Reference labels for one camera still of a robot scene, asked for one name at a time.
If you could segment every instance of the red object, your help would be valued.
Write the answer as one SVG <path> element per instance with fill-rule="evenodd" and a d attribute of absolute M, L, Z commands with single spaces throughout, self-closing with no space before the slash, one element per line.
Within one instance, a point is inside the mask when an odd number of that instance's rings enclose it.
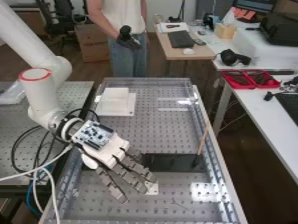
<path fill-rule="evenodd" d="M 275 89 L 279 88 L 280 86 L 280 82 L 278 82 L 272 76 L 262 70 L 246 70 L 243 71 L 243 73 L 247 75 L 247 77 L 251 79 L 251 81 L 255 83 L 255 87 L 259 89 Z M 259 84 L 255 80 L 252 74 L 255 73 L 260 73 L 258 77 L 262 77 L 262 79 L 264 80 L 263 84 Z"/>
<path fill-rule="evenodd" d="M 169 29 L 175 28 L 175 27 L 179 27 L 179 25 L 166 25 L 166 28 L 169 28 Z"/>
<path fill-rule="evenodd" d="M 255 12 L 254 11 L 248 11 L 247 14 L 243 16 L 243 18 L 247 19 L 247 20 L 251 20 L 254 15 L 255 15 Z"/>
<path fill-rule="evenodd" d="M 42 70 L 45 70 L 45 71 L 46 71 L 45 76 L 41 77 L 41 78 L 37 78 L 37 79 L 28 79 L 28 78 L 25 78 L 25 77 L 24 77 L 25 72 L 28 72 L 29 70 L 34 70 L 34 69 L 42 69 Z M 45 69 L 45 68 L 29 68 L 29 69 L 26 69 L 25 71 L 22 71 L 22 72 L 18 74 L 18 78 L 20 78 L 21 80 L 24 80 L 24 81 L 29 81 L 29 82 L 40 81 L 40 80 L 42 80 L 42 79 L 46 79 L 49 76 L 50 76 L 50 71 L 49 71 L 48 69 Z"/>
<path fill-rule="evenodd" d="M 235 10 L 234 10 L 234 16 L 235 17 L 238 16 L 239 12 L 240 12 L 240 9 L 239 8 L 235 8 Z"/>
<path fill-rule="evenodd" d="M 222 77 L 232 89 L 254 89 L 255 83 L 242 71 L 223 71 Z"/>
<path fill-rule="evenodd" d="M 246 12 L 247 12 L 247 10 L 242 9 L 240 12 L 236 15 L 236 18 L 242 18 L 244 16 Z"/>

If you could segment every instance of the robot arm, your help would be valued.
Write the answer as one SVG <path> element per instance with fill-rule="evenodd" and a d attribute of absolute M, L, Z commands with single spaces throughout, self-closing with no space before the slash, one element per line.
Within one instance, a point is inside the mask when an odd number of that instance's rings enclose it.
<path fill-rule="evenodd" d="M 85 165 L 95 170 L 111 196 L 121 203 L 126 202 L 126 196 L 113 181 L 110 172 L 145 194 L 145 182 L 154 183 L 154 175 L 127 154 L 129 142 L 121 139 L 110 128 L 97 122 L 83 122 L 75 116 L 67 116 L 60 108 L 56 89 L 70 75 L 70 63 L 62 57 L 54 56 L 2 0 L 0 38 L 32 67 L 18 76 L 30 105 L 30 119 L 64 141 L 75 144 Z"/>

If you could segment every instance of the computer monitor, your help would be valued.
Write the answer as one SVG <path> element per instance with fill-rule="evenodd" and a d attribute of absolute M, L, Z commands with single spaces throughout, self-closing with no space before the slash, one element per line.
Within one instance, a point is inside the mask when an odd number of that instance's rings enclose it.
<path fill-rule="evenodd" d="M 252 10 L 255 12 L 271 12 L 276 4 L 276 0 L 235 0 L 234 6 Z"/>

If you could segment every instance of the glass enclosure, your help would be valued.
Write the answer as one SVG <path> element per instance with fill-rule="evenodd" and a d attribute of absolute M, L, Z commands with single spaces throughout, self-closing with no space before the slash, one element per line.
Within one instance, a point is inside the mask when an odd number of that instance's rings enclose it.
<path fill-rule="evenodd" d="M 119 204 L 73 150 L 57 184 L 62 223 L 242 223 L 210 135 L 197 156 L 206 122 L 189 79 L 107 78 L 97 96 L 106 87 L 137 94 L 134 116 L 101 117 L 101 123 L 130 142 L 129 152 L 154 172 L 158 188 L 139 195 L 115 178 L 129 200 Z M 54 223 L 53 214 L 49 203 L 44 223 Z"/>

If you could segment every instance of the robotic hand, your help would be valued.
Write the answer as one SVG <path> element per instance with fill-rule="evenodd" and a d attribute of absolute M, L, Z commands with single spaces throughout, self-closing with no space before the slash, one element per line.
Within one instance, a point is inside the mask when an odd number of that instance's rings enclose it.
<path fill-rule="evenodd" d="M 139 50 L 142 48 L 141 43 L 133 38 L 130 32 L 131 28 L 129 26 L 122 26 L 122 28 L 119 29 L 117 43 L 125 48 L 129 48 L 131 50 Z"/>
<path fill-rule="evenodd" d="M 107 171 L 117 174 L 141 194 L 147 192 L 145 181 L 155 183 L 157 178 L 127 154 L 129 142 L 110 128 L 86 121 L 71 136 L 71 141 L 81 149 L 83 164 L 95 170 L 110 195 L 119 203 L 125 203 L 127 198 Z"/>

